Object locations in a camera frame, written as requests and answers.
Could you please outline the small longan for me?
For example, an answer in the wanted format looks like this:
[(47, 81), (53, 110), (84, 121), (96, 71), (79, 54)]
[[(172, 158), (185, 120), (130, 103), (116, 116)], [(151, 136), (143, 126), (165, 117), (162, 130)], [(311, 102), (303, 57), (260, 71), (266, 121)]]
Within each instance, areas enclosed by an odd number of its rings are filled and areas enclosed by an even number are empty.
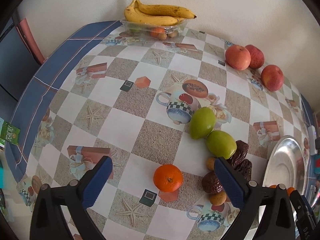
[(216, 194), (211, 194), (209, 197), (209, 201), (214, 206), (220, 206), (222, 205), (227, 199), (227, 194), (225, 191), (220, 191)]
[(206, 160), (206, 167), (207, 167), (210, 171), (213, 171), (213, 170), (214, 170), (215, 160), (216, 160), (215, 157), (209, 157), (209, 158)]

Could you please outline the right green jujube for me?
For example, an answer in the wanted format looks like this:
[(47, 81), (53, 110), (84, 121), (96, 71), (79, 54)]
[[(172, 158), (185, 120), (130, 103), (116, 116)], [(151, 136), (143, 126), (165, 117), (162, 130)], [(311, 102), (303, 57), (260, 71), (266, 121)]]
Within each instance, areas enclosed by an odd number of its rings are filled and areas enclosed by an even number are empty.
[(225, 159), (231, 158), (237, 149), (233, 137), (224, 131), (212, 131), (206, 139), (206, 146), (213, 156)]

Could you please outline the clear plastic fruit tray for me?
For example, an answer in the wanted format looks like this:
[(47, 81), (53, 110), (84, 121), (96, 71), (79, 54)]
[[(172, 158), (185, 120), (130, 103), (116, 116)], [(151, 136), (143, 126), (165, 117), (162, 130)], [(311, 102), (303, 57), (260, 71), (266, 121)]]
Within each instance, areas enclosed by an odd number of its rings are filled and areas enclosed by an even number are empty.
[(160, 41), (165, 41), (180, 36), (188, 20), (184, 19), (172, 26), (159, 26), (146, 23), (133, 23), (127, 20), (120, 21), (125, 28), (125, 32), (131, 36), (153, 38)]

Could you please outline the green tea packet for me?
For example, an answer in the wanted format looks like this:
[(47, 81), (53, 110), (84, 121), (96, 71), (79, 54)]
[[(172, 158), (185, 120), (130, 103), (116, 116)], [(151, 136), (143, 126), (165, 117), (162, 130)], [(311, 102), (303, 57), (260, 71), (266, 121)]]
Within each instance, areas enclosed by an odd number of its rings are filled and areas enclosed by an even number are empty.
[(1, 147), (4, 147), (6, 142), (13, 145), (18, 145), (18, 138), (20, 135), (20, 129), (13, 126), (11, 123), (1, 119), (0, 121), (0, 142)]

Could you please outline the teal box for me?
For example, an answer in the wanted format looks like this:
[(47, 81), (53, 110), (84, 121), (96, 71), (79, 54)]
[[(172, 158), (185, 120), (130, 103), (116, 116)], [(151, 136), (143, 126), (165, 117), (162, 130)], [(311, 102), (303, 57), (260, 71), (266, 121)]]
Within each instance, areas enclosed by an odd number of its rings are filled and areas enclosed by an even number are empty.
[(320, 155), (315, 155), (314, 173), (320, 174)]

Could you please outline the right red apple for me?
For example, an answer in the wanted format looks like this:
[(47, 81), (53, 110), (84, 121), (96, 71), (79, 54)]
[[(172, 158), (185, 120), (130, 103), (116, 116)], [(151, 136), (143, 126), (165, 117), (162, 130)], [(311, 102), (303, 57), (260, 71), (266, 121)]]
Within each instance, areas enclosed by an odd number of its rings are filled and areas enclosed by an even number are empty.
[(278, 66), (269, 64), (261, 72), (261, 81), (268, 90), (275, 92), (281, 89), (284, 74)]

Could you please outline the red chair back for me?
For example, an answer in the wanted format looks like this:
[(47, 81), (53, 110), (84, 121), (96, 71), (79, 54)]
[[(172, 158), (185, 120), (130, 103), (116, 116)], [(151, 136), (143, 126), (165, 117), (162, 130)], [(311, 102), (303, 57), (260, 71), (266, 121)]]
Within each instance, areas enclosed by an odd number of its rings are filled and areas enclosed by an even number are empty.
[(28, 25), (26, 18), (24, 18), (20, 21), (20, 27), (22, 29), (23, 37), (26, 40), (28, 48), (30, 49), (32, 54), (35, 56), (35, 59), (37, 59), (39, 64), (43, 64), (45, 61), (44, 56), (42, 55), (39, 47), (37, 46), (37, 43), (34, 40), (34, 37), (31, 33), (31, 30), (29, 28), (29, 25)]

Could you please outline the red apple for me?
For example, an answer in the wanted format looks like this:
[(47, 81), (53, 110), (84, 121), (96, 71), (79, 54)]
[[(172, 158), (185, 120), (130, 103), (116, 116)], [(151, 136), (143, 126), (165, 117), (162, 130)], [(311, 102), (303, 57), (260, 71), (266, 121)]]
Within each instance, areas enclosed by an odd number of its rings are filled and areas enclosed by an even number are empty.
[(284, 74), (278, 66), (269, 64), (261, 72), (261, 81), (268, 90), (275, 92), (281, 89)]
[(249, 64), (249, 67), (252, 69), (258, 69), (263, 66), (265, 62), (264, 54), (263, 52), (258, 49), (254, 45), (246, 45), (245, 48), (249, 51), (251, 56), (251, 62)]

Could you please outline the pale pink apple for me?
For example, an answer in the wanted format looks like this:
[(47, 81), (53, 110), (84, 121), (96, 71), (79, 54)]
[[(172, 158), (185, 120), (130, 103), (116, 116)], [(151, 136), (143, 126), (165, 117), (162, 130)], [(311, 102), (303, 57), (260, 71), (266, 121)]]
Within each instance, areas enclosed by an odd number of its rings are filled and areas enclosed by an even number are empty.
[(251, 62), (249, 51), (240, 45), (232, 45), (225, 52), (226, 62), (236, 70), (245, 70)]

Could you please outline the upper yellow banana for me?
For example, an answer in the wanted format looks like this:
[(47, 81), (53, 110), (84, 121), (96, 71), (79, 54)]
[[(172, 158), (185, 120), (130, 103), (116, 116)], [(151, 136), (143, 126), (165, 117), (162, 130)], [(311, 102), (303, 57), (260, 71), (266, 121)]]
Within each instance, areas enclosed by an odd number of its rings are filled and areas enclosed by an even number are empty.
[(143, 4), (140, 0), (136, 0), (136, 2), (141, 12), (152, 16), (171, 16), (186, 19), (197, 18), (191, 10), (185, 7), (164, 4)]

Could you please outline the yellow banana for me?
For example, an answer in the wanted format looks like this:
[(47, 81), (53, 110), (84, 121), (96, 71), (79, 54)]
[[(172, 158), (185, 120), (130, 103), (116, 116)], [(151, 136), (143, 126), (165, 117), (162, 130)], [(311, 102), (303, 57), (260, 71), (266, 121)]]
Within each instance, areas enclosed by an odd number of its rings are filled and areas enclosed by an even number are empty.
[(136, 7), (136, 0), (132, 0), (131, 4), (124, 9), (124, 17), (129, 22), (159, 26), (173, 26), (185, 21), (184, 18), (152, 16), (143, 13)]
[(197, 18), (191, 10), (185, 7), (164, 4), (143, 4), (140, 0), (136, 0), (136, 2), (141, 12), (152, 16), (171, 16), (186, 19)]

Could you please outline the green jujube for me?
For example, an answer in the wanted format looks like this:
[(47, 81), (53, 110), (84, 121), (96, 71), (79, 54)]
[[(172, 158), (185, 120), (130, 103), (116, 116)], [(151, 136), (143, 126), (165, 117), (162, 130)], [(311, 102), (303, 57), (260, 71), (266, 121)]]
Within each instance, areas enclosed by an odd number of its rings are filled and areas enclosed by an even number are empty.
[(214, 112), (208, 107), (198, 109), (189, 123), (189, 134), (192, 139), (206, 138), (213, 130), (216, 123)]
[(213, 156), (225, 159), (231, 158), (237, 149), (233, 137), (224, 131), (212, 131), (206, 139), (206, 146)]

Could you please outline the large steel round tray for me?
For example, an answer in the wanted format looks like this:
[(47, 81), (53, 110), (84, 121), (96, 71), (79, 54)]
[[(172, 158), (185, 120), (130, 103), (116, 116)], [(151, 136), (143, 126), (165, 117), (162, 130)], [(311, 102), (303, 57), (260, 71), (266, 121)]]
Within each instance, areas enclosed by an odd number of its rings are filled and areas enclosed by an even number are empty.
[(300, 144), (294, 137), (286, 135), (275, 144), (271, 152), (262, 185), (268, 187), (284, 184), (304, 194), (307, 185), (306, 165)]

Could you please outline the left green jujube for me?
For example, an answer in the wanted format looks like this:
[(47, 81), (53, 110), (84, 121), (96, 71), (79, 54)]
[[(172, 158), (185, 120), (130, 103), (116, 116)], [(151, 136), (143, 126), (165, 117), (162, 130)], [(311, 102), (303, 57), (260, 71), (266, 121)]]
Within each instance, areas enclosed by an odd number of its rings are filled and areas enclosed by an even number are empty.
[(214, 112), (208, 107), (198, 109), (189, 123), (189, 134), (192, 139), (206, 138), (213, 130), (216, 123)]

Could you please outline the lower yellow banana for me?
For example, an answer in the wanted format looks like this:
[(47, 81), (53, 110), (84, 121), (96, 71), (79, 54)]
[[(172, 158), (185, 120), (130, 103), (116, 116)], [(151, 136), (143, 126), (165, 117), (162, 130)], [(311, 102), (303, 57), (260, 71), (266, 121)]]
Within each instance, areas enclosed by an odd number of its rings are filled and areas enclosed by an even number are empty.
[(185, 21), (184, 18), (152, 16), (143, 13), (136, 7), (136, 0), (132, 0), (131, 4), (124, 9), (124, 17), (129, 22), (159, 26), (173, 26)]

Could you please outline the checkered patterned tablecloth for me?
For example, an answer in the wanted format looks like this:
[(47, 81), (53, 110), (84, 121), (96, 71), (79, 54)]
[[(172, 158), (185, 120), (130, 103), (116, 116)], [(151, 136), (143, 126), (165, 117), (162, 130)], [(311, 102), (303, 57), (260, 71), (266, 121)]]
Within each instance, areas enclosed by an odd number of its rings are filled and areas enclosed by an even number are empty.
[[(220, 239), (237, 214), (215, 211), (202, 188), (210, 153), (189, 135), (191, 114), (210, 108), (215, 128), (248, 143), (252, 178), (262, 182), (267, 144), (294, 137), (309, 167), (304, 100), (285, 80), (267, 90), (259, 72), (232, 69), (229, 42), (184, 29), (167, 43), (131, 36), (119, 21), (89, 24), (69, 37), (29, 81), (11, 123), (21, 131), (8, 144), (11, 173), (4, 191), (8, 223), (28, 239), (41, 184), (65, 186), (93, 166), (69, 146), (109, 148), (113, 178), (89, 214), (107, 239)], [(155, 170), (172, 164), (182, 186), (162, 192)]]

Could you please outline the middle red apple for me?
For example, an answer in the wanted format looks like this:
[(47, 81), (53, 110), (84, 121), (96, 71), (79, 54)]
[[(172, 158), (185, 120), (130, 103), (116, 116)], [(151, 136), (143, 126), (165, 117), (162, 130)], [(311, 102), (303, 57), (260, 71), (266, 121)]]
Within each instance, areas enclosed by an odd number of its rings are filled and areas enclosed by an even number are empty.
[(263, 66), (265, 62), (264, 54), (263, 52), (258, 49), (254, 45), (246, 45), (245, 48), (249, 51), (251, 56), (251, 62), (249, 64), (249, 67), (252, 69), (258, 69)]

